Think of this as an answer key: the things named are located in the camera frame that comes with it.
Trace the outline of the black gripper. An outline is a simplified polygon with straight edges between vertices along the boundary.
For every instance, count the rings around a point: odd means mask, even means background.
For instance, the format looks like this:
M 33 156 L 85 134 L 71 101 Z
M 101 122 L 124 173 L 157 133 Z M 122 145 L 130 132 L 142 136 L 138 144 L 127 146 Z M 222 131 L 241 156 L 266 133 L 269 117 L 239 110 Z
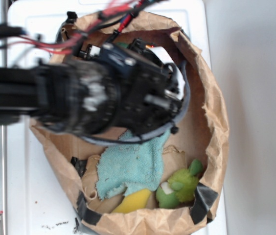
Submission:
M 128 48 L 88 45 L 84 59 L 99 74 L 87 77 L 85 114 L 88 135 L 111 127 L 141 136 L 170 122 L 181 110 L 184 79 L 173 62 L 162 61 L 156 45 L 134 39 Z

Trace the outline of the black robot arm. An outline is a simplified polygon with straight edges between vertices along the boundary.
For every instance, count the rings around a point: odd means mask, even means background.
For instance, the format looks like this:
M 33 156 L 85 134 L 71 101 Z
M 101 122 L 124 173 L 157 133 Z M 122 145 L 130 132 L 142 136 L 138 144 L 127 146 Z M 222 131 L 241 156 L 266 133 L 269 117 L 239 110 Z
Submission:
M 164 131 L 185 114 L 185 80 L 155 48 L 134 41 L 88 52 L 84 60 L 0 68 L 0 125 L 29 116 L 55 133 L 88 136 L 121 127 L 140 136 Z

